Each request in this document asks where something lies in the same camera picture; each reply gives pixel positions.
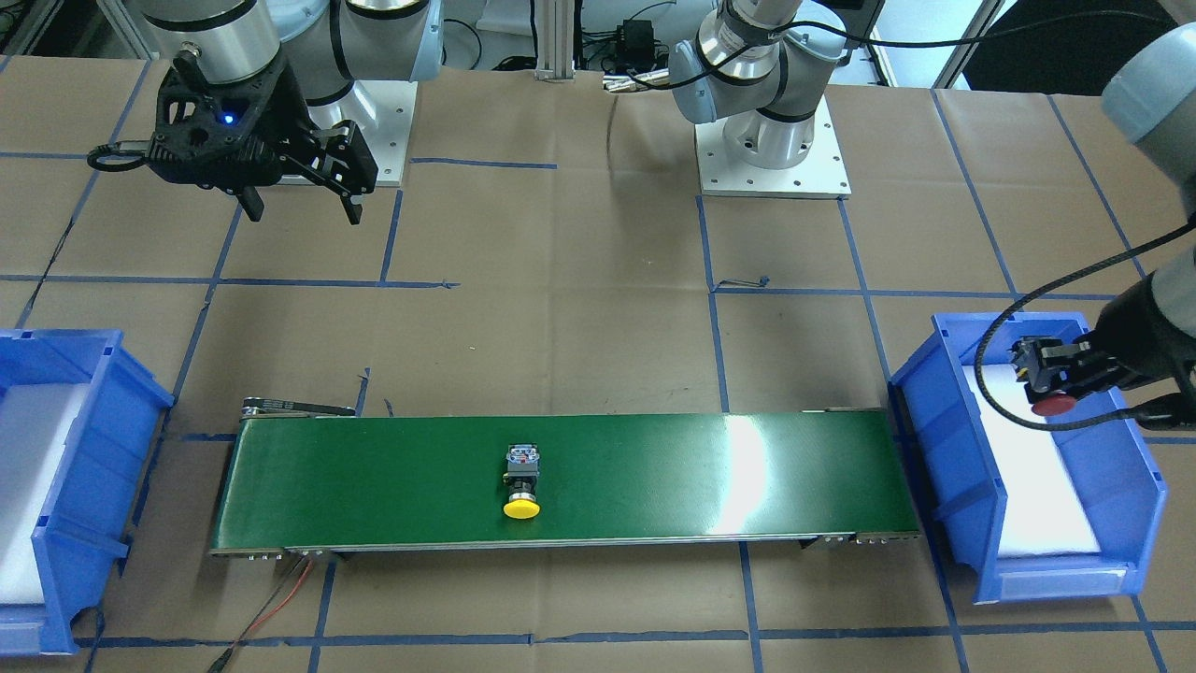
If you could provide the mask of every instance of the metal bracket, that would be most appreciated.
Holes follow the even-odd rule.
[[[854,533],[832,533],[830,536],[819,536],[811,540],[800,540],[799,544],[801,545],[803,550],[810,550],[810,549],[825,550],[831,547],[841,547],[850,543],[853,538],[855,538]]]
[[[411,121],[415,118],[416,93],[417,85],[414,81],[361,80],[342,102],[309,110],[312,120],[322,128],[342,118],[358,122],[374,163],[378,164],[377,186],[401,186],[411,139]],[[311,183],[300,176],[288,175],[280,184]]]
[[[573,10],[576,0],[532,0],[536,8],[536,79],[573,79]]]
[[[306,403],[294,403],[291,400],[274,400],[269,398],[245,398],[240,403],[240,418],[323,418],[323,417],[353,417],[358,412],[353,408],[337,408],[329,405],[311,405]]]
[[[850,195],[847,166],[825,98],[818,102],[814,118],[817,123],[810,153],[800,164],[783,170],[757,167],[728,152],[722,139],[722,127],[727,120],[695,126],[702,194],[781,198],[837,198]]]

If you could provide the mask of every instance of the red push button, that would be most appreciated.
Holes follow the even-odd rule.
[[[1075,409],[1075,398],[1056,393],[1049,398],[1043,398],[1035,403],[1030,411],[1042,417],[1058,416]]]

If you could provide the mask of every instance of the red wire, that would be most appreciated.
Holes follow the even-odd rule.
[[[269,618],[274,617],[275,614],[279,613],[279,611],[281,611],[283,607],[286,607],[287,604],[291,602],[291,599],[295,598],[295,594],[299,593],[299,588],[303,587],[304,581],[307,580],[309,575],[311,575],[311,569],[315,565],[316,565],[316,562],[313,562],[311,559],[307,559],[307,567],[303,569],[303,575],[299,576],[299,580],[295,582],[295,586],[291,588],[291,593],[287,594],[287,598],[282,599],[282,602],[280,602],[279,605],[274,606],[274,610],[267,612],[266,614],[263,614],[262,617],[260,617],[256,622],[254,622],[252,624],[250,624],[249,629],[245,630],[245,636],[249,636],[258,626],[261,626],[262,624],[266,624],[266,622]]]

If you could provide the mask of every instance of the green conveyor belt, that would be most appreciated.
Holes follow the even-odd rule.
[[[539,516],[502,514],[541,453]],[[884,412],[250,418],[213,553],[916,534]]]

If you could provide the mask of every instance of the blue tape line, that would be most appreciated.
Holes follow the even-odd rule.
[[[91,673],[96,666],[96,653],[99,651],[99,643],[104,640],[104,606],[96,606],[96,638],[91,643],[91,651],[87,653],[87,663],[83,667],[83,673]]]
[[[710,235],[706,227],[706,204],[696,196],[697,224],[702,232],[702,259],[706,264],[706,286],[709,289],[707,301],[710,310],[710,334],[714,339],[714,373],[719,380],[719,409],[722,414],[731,412],[731,397],[727,393],[727,368],[722,359],[722,330],[719,328],[719,301],[714,295],[714,262],[710,257]]]
[[[769,629],[759,632],[764,641],[813,641],[834,638],[925,638],[948,636],[947,626],[889,626],[875,629]]]
[[[838,295],[860,296],[860,289],[848,287],[716,287],[719,294],[812,294],[812,295]],[[873,296],[932,296],[953,299],[1017,299],[1021,294],[1015,292],[980,292],[966,289],[874,289],[868,288]],[[1044,299],[1066,299],[1078,301],[1110,301],[1116,294],[1084,294],[1084,293],[1049,293]]]
[[[830,295],[830,296],[859,296],[859,289],[838,287],[715,287],[718,294],[799,294],[799,295]]]
[[[212,298],[215,295],[216,286],[220,280],[220,271],[224,269],[225,261],[228,258],[228,250],[232,247],[232,240],[237,235],[237,225],[240,222],[242,208],[237,208],[232,213],[232,220],[228,222],[228,232],[225,233],[224,245],[220,247],[220,255],[216,257],[216,265],[212,270],[212,277],[208,279],[208,289],[203,294],[203,305],[200,306],[200,314],[195,318],[195,326],[191,329],[191,339],[187,343],[187,354],[183,356],[183,363],[178,368],[178,377],[175,379],[175,388],[171,394],[175,396],[175,402],[178,402],[178,397],[183,393],[183,385],[187,383],[187,374],[191,371],[191,360],[195,357],[195,350],[200,344],[200,335],[203,332],[203,324],[208,319],[208,308],[212,307]],[[166,441],[166,430],[170,428],[170,421],[172,418],[173,410],[166,410],[166,415],[163,417],[161,432],[158,435],[158,442],[153,448],[153,453],[150,455],[150,464],[146,467],[145,478],[141,481],[141,490],[138,492],[136,504],[133,508],[133,518],[130,519],[134,527],[141,525],[141,516],[145,514],[146,502],[150,500],[150,484],[154,470],[158,467],[158,458],[161,455],[163,443]]]
[[[1046,624],[980,624],[960,626],[966,636],[999,636],[1020,634],[1106,634],[1110,631],[1141,631],[1137,622],[1064,622]]]
[[[361,412],[366,409],[366,393],[370,391],[370,368],[366,368],[366,375],[361,377],[361,390],[358,391],[358,404],[353,408],[353,411],[361,416]]]
[[[220,285],[301,286],[301,287],[378,287],[376,280],[295,280],[289,277],[221,277]]]
[[[1147,445],[1196,445],[1196,438],[1146,438]]]
[[[1058,109],[1058,104],[1055,103],[1054,96],[1048,96],[1046,102],[1050,103],[1050,109],[1055,111],[1055,118],[1058,120],[1058,124],[1063,127],[1063,133],[1067,134],[1067,141],[1072,143],[1072,149],[1075,151],[1075,155],[1080,159],[1080,165],[1084,166],[1084,172],[1088,173],[1088,181],[1092,182],[1092,188],[1097,190],[1097,196],[1100,196],[1100,204],[1105,207],[1105,212],[1109,213],[1109,221],[1113,222],[1113,228],[1117,230],[1117,235],[1122,239],[1122,245],[1129,250],[1134,245],[1130,244],[1129,237],[1125,235],[1125,230],[1122,228],[1121,220],[1117,219],[1117,213],[1113,212],[1113,207],[1109,203],[1109,198],[1105,196],[1105,190],[1100,188],[1100,182],[1097,181],[1097,175],[1092,172],[1092,166],[1088,165],[1088,159],[1084,155],[1080,149],[1080,143],[1075,141],[1075,136],[1072,135],[1072,128],[1067,126],[1067,120],[1063,118],[1062,110]],[[1146,277],[1146,270],[1142,264],[1137,261],[1137,257],[1131,259],[1134,262],[1134,268],[1137,269],[1137,274],[1141,277]]]
[[[24,277],[2,276],[2,280],[25,280]],[[128,285],[207,285],[210,277],[166,276],[166,275],[47,275],[47,282],[122,282]]]
[[[41,280],[41,275],[31,273],[2,273],[0,280],[32,281]],[[200,276],[170,276],[170,275],[47,275],[47,282],[123,282],[142,285],[208,285],[210,277]],[[433,289],[460,287],[460,282],[451,280],[319,280],[319,279],[286,279],[286,277],[221,277],[216,285],[249,285],[249,286],[285,286],[285,287],[383,287],[383,288],[407,288],[407,289]]]
[[[722,360],[722,330],[719,328],[719,301],[714,293],[707,294],[710,307],[710,334],[714,336],[714,373],[719,379],[719,409],[731,414],[731,396],[727,393],[727,367]]]
[[[1146,610],[1142,607],[1142,601],[1137,596],[1130,598],[1134,602],[1134,612],[1137,613],[1137,622],[1142,626],[1142,632],[1146,634],[1146,643],[1151,646],[1154,663],[1159,667],[1159,673],[1167,673],[1167,662],[1163,660],[1163,650],[1159,649],[1159,642],[1154,638],[1154,631],[1151,629],[1151,620],[1146,618]]]
[[[695,196],[697,202],[697,222],[702,227],[702,259],[706,262],[706,288],[710,292],[718,290],[714,283],[714,257],[710,255],[710,232],[706,226],[706,202],[701,196]]]
[[[79,638],[80,647],[98,647],[99,649],[139,649],[139,648],[226,648],[231,641],[212,641],[200,638],[146,638],[111,637]],[[249,638],[240,642],[243,647],[379,647],[379,646],[530,646],[531,634],[482,634],[476,636],[454,635],[383,635],[383,636],[271,636],[267,638]]]
[[[54,262],[57,261],[57,255],[62,252],[66,246],[67,238],[71,235],[71,230],[75,227],[79,222],[79,215],[83,214],[83,207],[87,202],[87,197],[91,196],[91,190],[96,186],[96,179],[99,177],[99,171],[91,171],[91,177],[87,178],[87,184],[83,188],[83,194],[79,195],[79,200],[75,202],[75,208],[71,213],[71,219],[67,221],[67,226],[62,230],[62,235],[59,237],[55,251],[50,255],[47,261],[45,274],[37,276],[37,287],[33,288],[32,295],[25,301],[25,307],[20,311],[20,317],[17,319],[17,329],[23,329],[25,323],[29,320],[29,316],[33,312],[33,306],[37,302],[37,294],[42,289],[42,279],[49,279],[50,269],[54,268]]]
[[[483,161],[476,159],[450,159],[446,157],[419,157],[410,159],[413,164],[452,164],[459,166],[487,166],[487,167],[525,167],[556,170],[556,164],[536,164],[524,161]]]
[[[108,136],[108,141],[116,142],[120,140],[121,129],[124,128],[124,122],[129,120],[129,112],[133,110],[133,103],[138,99],[138,93],[141,92],[141,85],[146,81],[146,75],[150,74],[150,66],[153,61],[146,61],[141,66],[141,74],[138,75],[138,82],[133,85],[133,91],[129,93],[129,99],[124,102],[124,110],[121,111],[121,118],[116,120],[116,128],[112,129],[112,134]]]
[[[1155,631],[1196,631],[1196,622],[1151,622]],[[996,636],[1024,634],[1100,634],[1116,631],[1141,631],[1137,622],[1070,622],[1044,624],[981,624],[960,626],[968,636]],[[880,626],[862,629],[765,629],[759,631],[761,641],[808,641],[843,638],[920,638],[940,637],[951,634],[950,626]],[[739,630],[716,631],[645,631],[584,632],[569,636],[535,638],[532,634],[410,634],[410,635],[362,635],[362,636],[271,636],[243,641],[246,647],[378,647],[378,646],[531,646],[578,643],[631,643],[631,642],[691,642],[691,641],[750,641],[751,636]],[[230,641],[196,638],[148,638],[148,637],[100,637],[79,638],[80,647],[99,649],[121,648],[190,648],[228,647]]]
[[[751,556],[748,543],[739,543],[739,570],[744,577],[744,600],[748,604],[748,640],[751,643],[751,663],[756,673],[764,673],[764,653],[759,647],[759,622],[756,619],[756,587],[751,580]]]
[[[395,194],[395,207],[390,212],[390,233],[386,235],[386,251],[382,257],[382,273],[378,274],[378,282],[385,282],[390,275],[390,258],[395,253],[395,238],[398,237],[398,213],[403,209],[403,190]]]
[[[184,442],[236,442],[237,435],[231,433],[189,433],[183,435]]]
[[[150,477],[153,476],[154,470],[158,469],[158,459],[161,457],[161,446],[166,442],[166,430],[170,428],[170,417],[173,410],[166,410],[166,414],[161,418],[161,430],[158,433],[158,440],[154,442],[153,451],[150,452],[150,460],[146,464],[146,476],[141,479],[141,489],[138,491],[138,500],[133,503],[133,516],[129,518],[129,522],[134,528],[141,526],[141,516],[146,512],[146,502],[150,501]]]
[[[722,631],[645,631],[642,634],[597,632],[573,634],[553,638],[537,638],[533,644],[565,643],[675,643],[691,641],[746,641],[748,634],[736,630]]]
[[[307,673],[319,671],[319,648],[324,638],[324,626],[328,625],[328,608],[332,605],[332,585],[336,582],[336,563],[329,563],[324,570],[324,588],[319,594],[319,614],[316,617],[317,643],[311,648],[311,657],[307,660]]]
[[[980,201],[980,191],[976,190],[976,183],[972,182],[971,173],[968,172],[968,165],[964,163],[964,155],[959,151],[959,143],[956,142],[956,134],[951,131],[951,124],[947,123],[947,115],[942,111],[942,103],[939,102],[939,94],[933,88],[930,90],[930,99],[934,100],[934,109],[939,112],[939,121],[942,122],[942,129],[947,131],[947,142],[951,143],[951,151],[956,154],[956,161],[959,164],[959,171],[964,175],[964,182],[968,183],[968,190],[971,191],[972,202],[976,203],[976,212],[980,213],[980,221],[984,225],[984,232],[988,233],[988,240],[993,244],[993,253],[996,255],[996,263],[1001,267],[1001,274],[1005,275],[1005,282],[1009,286],[1009,292],[1017,292],[1018,288],[1013,283],[1013,275],[1009,273],[1009,267],[1005,263],[1005,255],[1001,253],[1001,245],[996,241],[996,233],[993,232],[993,226],[988,221],[988,213],[984,212],[984,204]]]
[[[411,635],[411,636],[328,636],[318,638],[317,647],[368,646],[530,646],[531,634],[482,634],[476,636]]]
[[[409,289],[432,289],[444,287],[452,289],[459,287],[460,282],[448,280],[440,281],[411,281],[411,280],[317,280],[317,279],[285,279],[285,277],[222,277],[220,285],[246,285],[269,287],[389,287]]]
[[[838,216],[843,220],[843,232],[847,234],[847,245],[852,250],[852,262],[855,263],[855,275],[860,279],[860,294],[864,296],[864,307],[868,313],[868,323],[872,325],[872,339],[877,344],[877,356],[880,359],[880,371],[885,381],[891,379],[889,372],[889,357],[885,356],[885,344],[880,341],[880,323],[877,320],[877,310],[872,305],[872,292],[868,289],[868,279],[864,274],[864,262],[860,259],[860,249],[855,244],[855,233],[852,232],[852,218],[847,214],[847,206],[843,198],[838,198]]]
[[[889,408],[892,412],[892,417],[897,423],[897,434],[908,438],[911,436],[909,428],[905,427],[905,418],[902,414],[901,405],[898,404],[898,396],[901,392],[890,381],[889,384]],[[922,522],[922,531],[926,533],[926,546],[930,551],[930,564],[934,567],[934,577],[939,583],[939,594],[942,596],[942,608],[947,613],[947,628],[951,631],[951,642],[956,647],[956,659],[959,662],[959,673],[970,673],[971,667],[968,665],[968,651],[964,648],[963,630],[959,625],[959,618],[956,614],[956,604],[951,599],[951,588],[947,585],[947,574],[944,571],[942,556],[939,553],[939,540],[935,530],[934,519],[930,515],[930,504],[927,502],[927,492],[929,485],[922,481],[922,476],[915,470],[914,460],[914,445],[913,442],[901,442],[902,461],[905,464],[905,476],[909,481],[910,494],[914,496],[914,504],[917,509],[917,518]]]
[[[87,154],[65,154],[61,152],[0,152],[2,159],[71,159],[83,160]]]
[[[1149,622],[1155,631],[1196,631],[1196,622]]]

